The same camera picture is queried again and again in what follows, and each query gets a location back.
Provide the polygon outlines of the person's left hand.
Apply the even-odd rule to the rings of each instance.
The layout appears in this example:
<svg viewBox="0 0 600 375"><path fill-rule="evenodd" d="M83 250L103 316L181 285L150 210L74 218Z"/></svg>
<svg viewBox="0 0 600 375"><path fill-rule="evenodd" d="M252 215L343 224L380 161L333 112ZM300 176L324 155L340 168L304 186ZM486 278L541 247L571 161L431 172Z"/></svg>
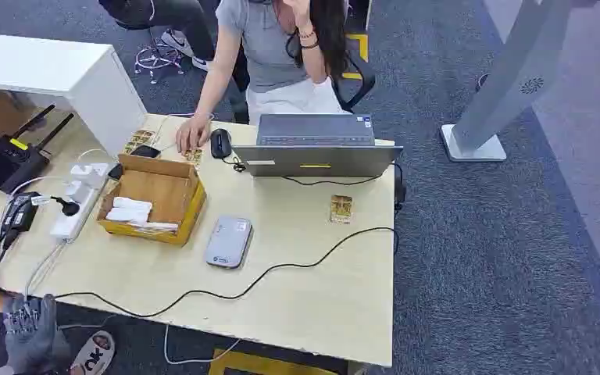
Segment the person's left hand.
<svg viewBox="0 0 600 375"><path fill-rule="evenodd" d="M295 26L300 31L313 28L310 18L310 0L283 0L283 3L292 11Z"/></svg>

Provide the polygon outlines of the person's right hand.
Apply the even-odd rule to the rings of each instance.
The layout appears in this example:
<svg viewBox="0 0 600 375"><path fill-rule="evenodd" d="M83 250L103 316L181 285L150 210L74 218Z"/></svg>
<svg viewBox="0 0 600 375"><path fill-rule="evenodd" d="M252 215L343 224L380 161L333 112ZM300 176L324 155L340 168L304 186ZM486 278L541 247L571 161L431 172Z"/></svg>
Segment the person's right hand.
<svg viewBox="0 0 600 375"><path fill-rule="evenodd" d="M176 133L177 151L185 153L201 148L211 134L212 118L210 113L199 113L185 120Z"/></svg>

